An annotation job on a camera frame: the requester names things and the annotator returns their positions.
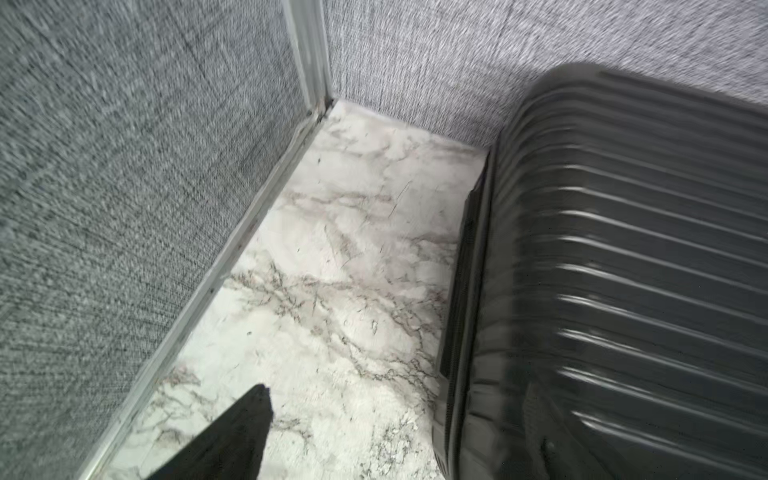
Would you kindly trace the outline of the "black hard-shell suitcase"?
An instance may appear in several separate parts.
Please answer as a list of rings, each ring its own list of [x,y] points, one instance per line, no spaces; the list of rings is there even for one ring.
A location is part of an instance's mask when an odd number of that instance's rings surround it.
[[[445,478],[765,478],[766,107],[550,69],[466,199],[449,299]]]

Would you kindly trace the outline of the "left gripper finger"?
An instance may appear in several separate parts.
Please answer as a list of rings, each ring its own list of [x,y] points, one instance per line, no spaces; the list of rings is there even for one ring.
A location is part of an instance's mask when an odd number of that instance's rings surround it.
[[[270,389],[255,385],[149,479],[254,480],[273,418]]]

